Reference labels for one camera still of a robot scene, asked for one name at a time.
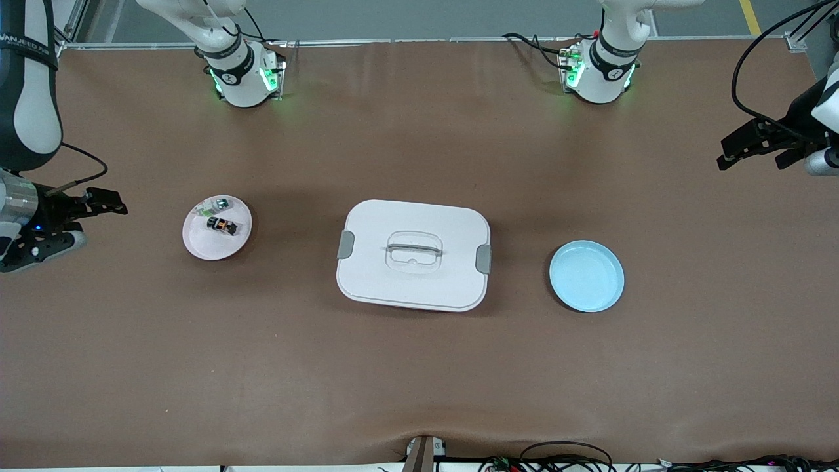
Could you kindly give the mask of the pink round plate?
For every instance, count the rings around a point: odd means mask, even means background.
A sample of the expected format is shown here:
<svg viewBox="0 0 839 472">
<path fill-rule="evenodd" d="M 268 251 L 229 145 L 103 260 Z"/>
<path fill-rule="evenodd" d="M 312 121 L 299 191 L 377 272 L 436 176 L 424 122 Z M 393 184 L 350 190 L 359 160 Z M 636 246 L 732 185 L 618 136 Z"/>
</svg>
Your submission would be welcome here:
<svg viewBox="0 0 839 472">
<path fill-rule="evenodd" d="M 196 205 L 193 206 L 183 222 L 181 238 L 186 250 L 198 259 L 210 261 L 227 259 L 244 248 L 254 229 L 252 213 L 242 199 L 230 195 L 218 196 L 228 198 L 233 206 L 229 210 L 215 215 L 215 217 L 228 219 L 239 224 L 239 230 L 235 236 L 228 236 L 207 229 L 207 218 L 196 215 L 193 211 Z"/>
</svg>

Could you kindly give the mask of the light blue round plate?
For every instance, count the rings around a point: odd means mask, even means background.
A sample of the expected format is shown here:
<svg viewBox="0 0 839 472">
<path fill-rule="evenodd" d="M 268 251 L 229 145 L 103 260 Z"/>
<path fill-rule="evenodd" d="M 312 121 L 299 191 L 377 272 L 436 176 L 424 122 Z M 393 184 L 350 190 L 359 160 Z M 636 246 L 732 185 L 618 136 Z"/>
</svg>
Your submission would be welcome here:
<svg viewBox="0 0 839 472">
<path fill-rule="evenodd" d="M 608 310 L 625 289 L 625 273 L 616 254 L 591 240 L 560 246 L 549 260 L 547 274 L 555 296 L 580 313 Z"/>
</svg>

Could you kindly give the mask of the white plastic storage box lid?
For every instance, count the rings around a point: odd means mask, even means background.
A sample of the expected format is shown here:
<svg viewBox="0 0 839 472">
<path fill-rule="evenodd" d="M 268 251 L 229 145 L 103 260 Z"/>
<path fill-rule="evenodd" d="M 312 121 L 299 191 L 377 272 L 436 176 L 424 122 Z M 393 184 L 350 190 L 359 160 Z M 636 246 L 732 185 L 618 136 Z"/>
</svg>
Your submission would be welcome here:
<svg viewBox="0 0 839 472">
<path fill-rule="evenodd" d="M 485 299 L 489 275 L 475 269 L 475 252 L 491 245 L 491 230 L 473 209 L 371 199 L 348 212 L 343 230 L 355 246 L 338 260 L 336 281 L 354 301 L 464 313 Z M 435 246 L 442 255 L 389 252 L 389 244 Z"/>
</svg>

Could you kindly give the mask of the aluminium frame corner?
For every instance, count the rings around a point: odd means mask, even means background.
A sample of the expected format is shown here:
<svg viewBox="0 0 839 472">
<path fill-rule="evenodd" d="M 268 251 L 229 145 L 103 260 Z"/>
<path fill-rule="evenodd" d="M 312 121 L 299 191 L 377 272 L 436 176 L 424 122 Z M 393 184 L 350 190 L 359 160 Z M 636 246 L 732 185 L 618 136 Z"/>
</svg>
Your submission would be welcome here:
<svg viewBox="0 0 839 472">
<path fill-rule="evenodd" d="M 839 19 L 839 0 L 814 0 L 814 5 L 797 13 L 784 27 L 784 40 L 789 51 L 803 53 L 820 42 L 820 35 L 828 35 L 832 42 L 831 28 Z"/>
<path fill-rule="evenodd" d="M 70 45 L 75 44 L 82 28 L 90 0 L 50 0 L 52 5 L 57 56 Z"/>
</svg>

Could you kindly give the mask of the metal table edge rail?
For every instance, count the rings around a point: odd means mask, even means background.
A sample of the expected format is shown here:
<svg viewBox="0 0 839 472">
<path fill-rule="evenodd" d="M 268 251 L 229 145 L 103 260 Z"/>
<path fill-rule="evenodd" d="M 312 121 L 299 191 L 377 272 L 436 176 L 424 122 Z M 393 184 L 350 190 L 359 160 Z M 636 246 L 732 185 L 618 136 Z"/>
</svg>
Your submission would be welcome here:
<svg viewBox="0 0 839 472">
<path fill-rule="evenodd" d="M 753 40 L 746 35 L 715 35 L 715 36 L 652 36 L 648 39 L 651 43 L 655 40 Z M 417 43 L 500 43 L 507 41 L 507 38 L 497 37 L 452 37 L 449 39 L 339 39 L 339 40 L 273 40 L 269 44 L 279 48 L 300 48 L 300 47 L 344 47 L 359 46 L 367 44 L 417 44 Z M 79 43 L 60 41 L 57 49 L 60 52 L 65 50 L 192 50 L 195 45 L 192 42 L 144 42 L 144 43 Z"/>
</svg>

